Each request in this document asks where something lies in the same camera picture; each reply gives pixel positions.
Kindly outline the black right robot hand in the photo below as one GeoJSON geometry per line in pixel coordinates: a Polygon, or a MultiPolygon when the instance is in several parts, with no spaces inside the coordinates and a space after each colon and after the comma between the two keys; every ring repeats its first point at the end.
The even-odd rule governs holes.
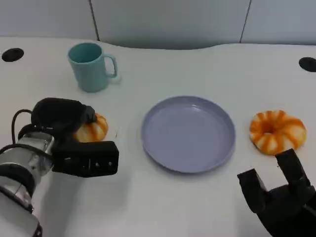
{"type": "Polygon", "coordinates": [[[244,198],[273,237],[316,235],[316,189],[293,149],[276,156],[287,184],[267,190],[255,169],[238,174],[244,198]]]}

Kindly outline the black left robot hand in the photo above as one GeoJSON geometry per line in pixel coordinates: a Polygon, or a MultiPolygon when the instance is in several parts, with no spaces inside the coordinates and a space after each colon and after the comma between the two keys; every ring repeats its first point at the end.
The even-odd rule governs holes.
{"type": "Polygon", "coordinates": [[[31,124],[57,141],[74,141],[75,133],[85,124],[97,121],[95,110],[80,101],[44,98],[36,103],[31,124]]]}

